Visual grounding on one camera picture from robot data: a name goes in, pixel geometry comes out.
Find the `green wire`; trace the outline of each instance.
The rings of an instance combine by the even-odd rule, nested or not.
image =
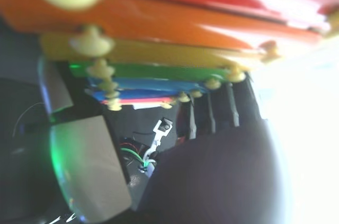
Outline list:
[[[141,158],[135,151],[133,151],[133,150],[131,150],[131,149],[128,149],[128,148],[121,148],[121,150],[122,150],[122,151],[127,151],[127,152],[133,154],[133,155],[136,156],[136,157],[138,158],[138,160],[140,160],[141,163],[143,163],[144,166],[145,166],[144,161],[142,160],[142,158]]]

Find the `orange bar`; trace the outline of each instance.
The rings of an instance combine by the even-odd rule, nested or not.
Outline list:
[[[64,11],[44,0],[0,0],[0,10],[23,32],[75,32],[97,24],[122,39],[228,49],[253,49],[270,40],[284,48],[307,48],[319,40],[313,32],[282,24],[160,0],[103,0],[84,12]]]

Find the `green bar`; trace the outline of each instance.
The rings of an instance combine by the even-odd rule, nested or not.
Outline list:
[[[69,67],[75,77],[87,77],[86,68],[92,62],[70,62]],[[140,64],[116,64],[110,63],[115,68],[116,77],[125,78],[158,78],[180,81],[205,81],[209,78],[217,78],[226,81],[225,69],[193,68],[193,67],[167,67]]]

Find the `red wire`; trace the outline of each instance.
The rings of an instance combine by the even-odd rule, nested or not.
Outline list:
[[[129,145],[129,146],[133,147],[133,148],[136,150],[136,152],[139,154],[139,151],[138,151],[137,147],[135,147],[134,145],[132,145],[132,144],[130,144],[130,143],[121,143],[120,145],[121,145],[121,146],[122,146],[122,145]]]

